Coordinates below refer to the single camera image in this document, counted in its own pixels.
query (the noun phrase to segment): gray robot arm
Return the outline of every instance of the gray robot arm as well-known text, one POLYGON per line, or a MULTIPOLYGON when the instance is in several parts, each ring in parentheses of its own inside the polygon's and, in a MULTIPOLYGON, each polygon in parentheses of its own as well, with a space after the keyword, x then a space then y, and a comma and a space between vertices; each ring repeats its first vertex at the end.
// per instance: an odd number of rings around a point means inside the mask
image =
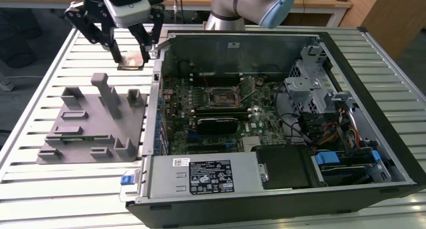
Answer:
POLYGON ((286 19, 294 0, 213 0, 206 29, 243 30, 243 18, 265 28, 275 28, 286 19))

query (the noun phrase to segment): vertical post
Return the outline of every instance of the vertical post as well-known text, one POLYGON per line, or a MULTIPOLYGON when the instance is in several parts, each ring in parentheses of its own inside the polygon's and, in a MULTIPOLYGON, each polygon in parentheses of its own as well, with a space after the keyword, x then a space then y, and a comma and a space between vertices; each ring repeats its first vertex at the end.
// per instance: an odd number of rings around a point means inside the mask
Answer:
POLYGON ((114 90, 114 88, 112 89, 110 88, 107 84, 107 80, 108 80, 108 75, 106 73, 94 73, 91 83, 99 89, 102 100, 107 106, 107 109, 110 111, 112 118, 119 119, 122 118, 122 112, 118 107, 119 95, 116 91, 114 90))

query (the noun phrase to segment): red cable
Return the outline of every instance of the red cable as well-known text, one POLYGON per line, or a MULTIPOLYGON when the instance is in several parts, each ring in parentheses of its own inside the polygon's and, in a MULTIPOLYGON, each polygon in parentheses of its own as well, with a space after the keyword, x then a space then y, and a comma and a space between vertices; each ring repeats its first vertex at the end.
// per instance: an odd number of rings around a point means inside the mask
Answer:
POLYGON ((326 137, 326 135, 327 135, 327 128, 329 128, 329 126, 331 126, 331 125, 334 125, 334 124, 338 124, 337 122, 334 122, 334 123, 327 123, 327 125, 326 125, 326 127, 325 127, 325 137, 326 137))

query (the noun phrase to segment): slotted metal table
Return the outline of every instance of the slotted metal table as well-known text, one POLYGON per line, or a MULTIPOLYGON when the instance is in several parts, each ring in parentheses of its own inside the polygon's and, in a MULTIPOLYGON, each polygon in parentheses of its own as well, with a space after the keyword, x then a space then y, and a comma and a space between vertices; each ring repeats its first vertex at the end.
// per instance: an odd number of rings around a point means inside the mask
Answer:
MULTIPOLYGON (((201 30, 202 26, 164 25, 163 29, 201 30)), ((247 30, 259 28, 249 26, 247 30)), ((282 27, 275 30, 327 31, 331 34, 426 169, 426 98, 369 33, 361 33, 354 28, 282 27)), ((123 51, 139 50, 136 40, 127 30, 118 29, 115 36, 123 51)), ((0 151, 0 228, 146 228, 119 200, 120 176, 126 171, 136 169, 140 161, 66 165, 38 165, 35 161, 63 105, 59 95, 64 87, 80 86, 83 93, 96 93, 90 82, 91 75, 106 72, 110 75, 108 84, 116 86, 118 93, 126 93, 130 88, 150 93, 152 68, 154 60, 142 71, 118 71, 112 56, 102 46, 92 45, 78 30, 71 31, 0 151)), ((343 79, 334 73, 345 89, 343 79)), ((386 200, 350 214, 197 228, 426 228, 425 212, 426 191, 406 198, 386 200)))

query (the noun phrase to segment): black cable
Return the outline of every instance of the black cable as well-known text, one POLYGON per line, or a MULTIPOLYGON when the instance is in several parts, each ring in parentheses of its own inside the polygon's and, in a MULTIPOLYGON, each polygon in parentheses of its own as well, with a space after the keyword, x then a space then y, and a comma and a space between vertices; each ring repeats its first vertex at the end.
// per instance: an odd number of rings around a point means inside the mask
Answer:
POLYGON ((181 0, 181 14, 182 14, 182 23, 186 23, 186 16, 185 16, 185 3, 183 0, 181 0))
POLYGON ((291 115, 293 117, 298 118, 299 117, 299 114, 297 113, 283 113, 279 115, 279 117, 285 116, 285 115, 291 115))
POLYGON ((293 127, 293 126, 282 119, 282 116, 281 116, 279 113, 278 113, 278 110, 277 110, 277 99, 278 99, 278 92, 279 92, 279 90, 281 90, 281 88, 282 88, 283 85, 285 85, 285 81, 281 83, 281 85, 279 85, 279 87, 278 87, 278 89, 277 89, 277 94, 275 94, 275 99, 274 99, 274 109, 275 109, 275 113, 277 113, 277 115, 278 115, 278 117, 279 117, 282 123, 283 123, 289 128, 291 128, 291 129, 302 136, 302 138, 305 139, 305 141, 306 141, 309 144, 315 145, 315 142, 306 136, 305 133, 302 133, 295 127, 293 127))
POLYGON ((303 14, 302 14, 302 16, 301 16, 299 26, 302 25, 302 22, 303 22, 303 16, 305 16, 305 13, 306 13, 305 0, 302 0, 302 3, 303 3, 303 14))
POLYGON ((290 136, 291 136, 291 137, 295 137, 295 136, 293 135, 293 133, 294 133, 294 132, 293 132, 293 128, 294 128, 294 124, 297 124, 297 123, 299 123, 299 122, 294 122, 294 123, 291 124, 291 129, 290 129, 290 136))
POLYGON ((12 133, 12 130, 0 129, 0 133, 12 133))

